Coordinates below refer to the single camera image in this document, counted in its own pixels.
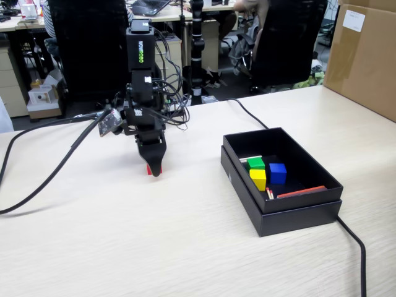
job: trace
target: light wooden tabletop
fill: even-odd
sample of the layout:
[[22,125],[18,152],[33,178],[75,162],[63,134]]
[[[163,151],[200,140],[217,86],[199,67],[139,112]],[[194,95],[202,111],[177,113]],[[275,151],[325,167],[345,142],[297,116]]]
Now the light wooden tabletop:
[[[165,6],[155,17],[144,17],[142,15],[135,15],[135,19],[151,19],[153,23],[155,22],[173,22],[180,20],[181,10],[179,6]],[[192,20],[192,14],[188,11],[183,11],[186,20]],[[22,17],[11,17],[11,20],[7,20],[0,23],[0,32],[11,32],[15,30],[25,30],[25,29],[37,29],[45,28],[44,18],[39,17],[38,21],[34,24],[22,24],[18,25],[18,22],[22,20]]]
[[[181,9],[179,6],[165,6],[155,17],[145,17],[142,15],[134,15],[135,19],[151,19],[155,22],[172,22],[180,20]],[[183,11],[186,20],[192,20],[192,13],[189,11]]]
[[[396,292],[396,124],[324,87],[241,100],[345,187],[368,296]],[[133,137],[93,131],[27,205],[0,217],[0,296],[360,296],[360,249],[338,223],[259,238],[221,164],[223,135],[262,129],[235,102],[167,127],[159,178]],[[54,170],[88,123],[15,142],[0,209]],[[0,158],[16,133],[0,134]]]
[[[191,8],[190,2],[185,2],[184,6],[187,8]],[[234,3],[230,2],[227,5],[215,5],[215,6],[204,6],[202,8],[203,12],[208,12],[208,11],[232,11],[234,9]]]

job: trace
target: laptop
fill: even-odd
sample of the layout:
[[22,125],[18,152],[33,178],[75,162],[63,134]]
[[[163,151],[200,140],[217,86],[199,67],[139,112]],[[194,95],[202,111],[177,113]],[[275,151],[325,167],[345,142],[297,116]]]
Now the laptop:
[[170,0],[136,0],[132,4],[132,12],[135,15],[153,17],[167,6],[169,2]]

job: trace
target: wooden block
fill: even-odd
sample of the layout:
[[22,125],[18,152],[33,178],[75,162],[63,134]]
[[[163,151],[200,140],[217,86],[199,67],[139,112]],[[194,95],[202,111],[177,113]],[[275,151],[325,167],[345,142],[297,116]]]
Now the wooden block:
[[261,158],[251,158],[247,160],[247,169],[261,169],[265,170],[265,164]]
[[271,163],[270,164],[270,182],[271,184],[284,184],[286,182],[286,167],[285,164]]
[[267,176],[265,175],[265,170],[251,169],[249,171],[249,174],[259,191],[265,191],[265,185],[267,183]]

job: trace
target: office chair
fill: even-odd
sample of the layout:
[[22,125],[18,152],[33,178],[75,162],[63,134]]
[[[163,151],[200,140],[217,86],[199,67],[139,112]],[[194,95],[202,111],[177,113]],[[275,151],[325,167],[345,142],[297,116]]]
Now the office chair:
[[70,101],[114,98],[131,80],[125,0],[49,0]]
[[251,51],[243,64],[252,75],[251,93],[260,87],[295,84],[311,73],[314,44],[327,7],[327,0],[271,1],[256,58],[252,60],[254,41],[238,34]]

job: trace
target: metal stand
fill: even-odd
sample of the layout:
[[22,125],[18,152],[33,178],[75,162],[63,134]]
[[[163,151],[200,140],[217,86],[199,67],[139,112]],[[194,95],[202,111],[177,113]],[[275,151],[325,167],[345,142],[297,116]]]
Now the metal stand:
[[181,14],[179,15],[180,17],[180,40],[181,44],[184,44],[184,28],[186,26],[186,17],[183,14],[183,0],[180,0],[180,9],[181,9]]
[[191,0],[192,11],[192,50],[191,50],[191,105],[202,104],[201,84],[202,84],[202,51],[205,48],[205,42],[202,39],[202,8],[203,0]]

